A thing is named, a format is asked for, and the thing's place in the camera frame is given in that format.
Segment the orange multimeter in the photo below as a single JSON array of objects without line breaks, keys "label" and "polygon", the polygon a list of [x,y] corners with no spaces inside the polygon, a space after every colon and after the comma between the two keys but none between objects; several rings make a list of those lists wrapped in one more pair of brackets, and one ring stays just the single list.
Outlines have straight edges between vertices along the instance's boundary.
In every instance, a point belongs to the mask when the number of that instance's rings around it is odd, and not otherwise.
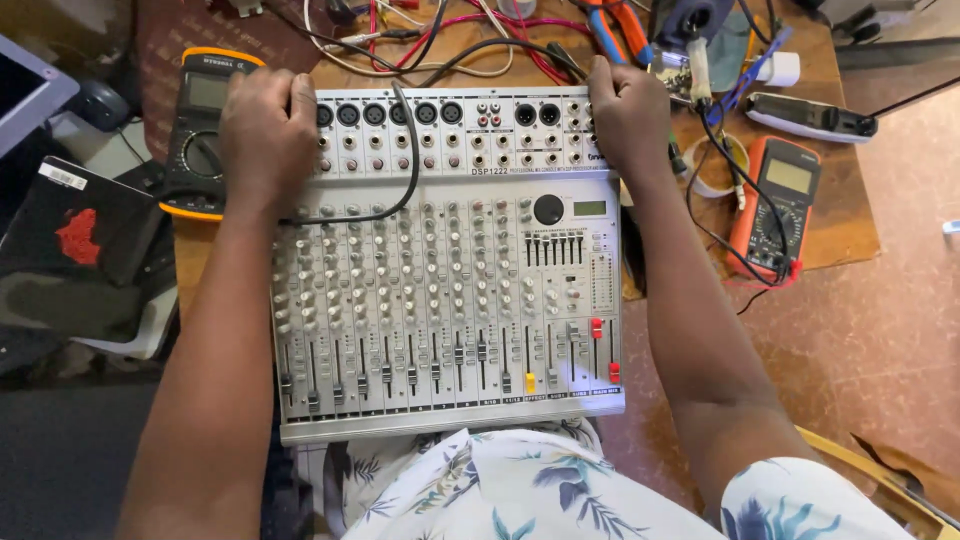
[{"label": "orange multimeter", "polygon": [[[750,178],[777,207],[783,223],[782,245],[777,216],[755,189],[744,185],[747,204],[733,224],[730,243],[754,270],[772,281],[777,269],[799,261],[813,197],[820,182],[820,156],[803,146],[775,136],[765,136],[750,145]],[[727,263],[737,272],[754,274],[733,253]]]},{"label": "orange multimeter", "polygon": [[183,52],[177,118],[170,130],[160,207],[170,214],[220,221],[227,193],[223,185],[218,130],[227,85],[237,71],[264,65],[250,55],[213,47]]}]

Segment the yellow multimeter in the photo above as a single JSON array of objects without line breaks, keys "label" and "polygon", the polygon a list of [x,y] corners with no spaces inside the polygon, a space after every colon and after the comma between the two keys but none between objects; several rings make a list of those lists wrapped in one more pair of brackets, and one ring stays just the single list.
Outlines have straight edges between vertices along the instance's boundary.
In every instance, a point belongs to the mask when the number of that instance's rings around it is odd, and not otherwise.
[{"label": "yellow multimeter", "polygon": [[225,49],[192,47],[183,52],[177,118],[159,197],[164,211],[203,221],[223,219],[227,191],[220,163],[220,112],[230,76],[253,73],[261,65],[258,58]]}]

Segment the red patch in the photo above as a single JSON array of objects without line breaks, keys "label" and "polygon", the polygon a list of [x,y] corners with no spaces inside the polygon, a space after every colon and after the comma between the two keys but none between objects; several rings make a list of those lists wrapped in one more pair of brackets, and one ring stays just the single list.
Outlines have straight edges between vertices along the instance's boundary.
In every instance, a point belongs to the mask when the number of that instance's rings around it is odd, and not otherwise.
[{"label": "red patch", "polygon": [[84,209],[70,218],[62,229],[57,231],[60,237],[60,251],[76,260],[79,264],[96,264],[100,246],[93,243],[93,228],[97,225],[97,210]]}]

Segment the wooden table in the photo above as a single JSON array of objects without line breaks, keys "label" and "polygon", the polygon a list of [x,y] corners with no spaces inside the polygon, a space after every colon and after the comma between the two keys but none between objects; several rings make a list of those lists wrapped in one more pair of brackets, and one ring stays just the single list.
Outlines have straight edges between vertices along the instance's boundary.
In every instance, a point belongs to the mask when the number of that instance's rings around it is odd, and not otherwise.
[{"label": "wooden table", "polygon": [[[428,20],[434,4],[421,0],[419,20]],[[763,13],[765,3],[750,0],[755,13]],[[790,96],[844,105],[843,88],[837,70],[836,57],[829,30],[823,24],[810,20],[793,3],[786,0],[774,2],[778,16],[784,24],[792,26],[793,36],[787,40],[782,50],[799,53],[802,62],[800,81],[782,93]],[[473,13],[475,8],[466,2],[450,0],[446,17]],[[562,17],[583,21],[583,14],[569,2],[559,0],[540,0],[535,17]],[[530,39],[537,43],[550,40],[559,41],[581,66],[589,67],[594,54],[591,40],[579,33],[560,26],[539,26],[528,31]],[[442,61],[455,52],[482,39],[497,37],[489,23],[461,23],[444,30],[437,37],[428,61]],[[377,54],[384,58],[399,58],[405,47],[401,44],[385,42],[377,44]],[[506,61],[505,47],[490,47],[472,57],[471,67],[483,70],[495,70]],[[368,61],[358,64],[370,69]],[[317,88],[348,87],[388,87],[390,78],[373,78],[350,73],[328,61],[321,61],[312,71]],[[426,73],[415,73],[404,81],[414,85],[427,77]],[[515,54],[513,68],[496,79],[479,79],[462,73],[451,73],[438,86],[550,86],[551,81],[543,75],[530,59],[522,53]],[[682,149],[695,142],[704,131],[699,119],[688,112],[674,114],[674,132]],[[737,136],[745,145],[763,135],[780,135],[790,138],[782,132],[767,129],[748,120],[741,113],[728,115],[726,128],[728,133]],[[811,270],[868,260],[879,252],[879,239],[876,233],[870,202],[864,188],[856,152],[851,145],[834,144],[815,140],[803,140],[802,144],[816,151],[823,159],[823,174],[817,191],[816,204],[806,231],[804,245],[804,269]],[[723,182],[729,177],[726,167],[717,160],[708,160],[702,172],[706,182],[718,179]],[[732,197],[707,200],[694,196],[694,212],[700,222],[721,236],[728,236],[733,220]],[[176,223],[177,279],[180,287],[181,306],[189,305],[203,272],[210,243],[216,234],[216,226],[200,222],[178,220]],[[705,245],[709,238],[703,235]],[[722,262],[725,252],[711,250],[711,256],[717,261],[717,269],[722,275],[729,275],[729,269]],[[625,280],[624,296],[627,300],[639,298],[639,293]]]}]

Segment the forearm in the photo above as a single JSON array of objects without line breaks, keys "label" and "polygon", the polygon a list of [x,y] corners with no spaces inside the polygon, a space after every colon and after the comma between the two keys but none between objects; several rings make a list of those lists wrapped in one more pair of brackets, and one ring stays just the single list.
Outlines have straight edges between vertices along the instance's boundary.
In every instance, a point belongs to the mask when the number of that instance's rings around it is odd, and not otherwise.
[{"label": "forearm", "polygon": [[775,403],[773,385],[717,280],[673,175],[660,169],[628,172],[624,181],[643,238],[650,346],[664,391],[672,405]]},{"label": "forearm", "polygon": [[273,231],[255,216],[223,221],[143,430],[118,536],[257,534],[273,413]]}]

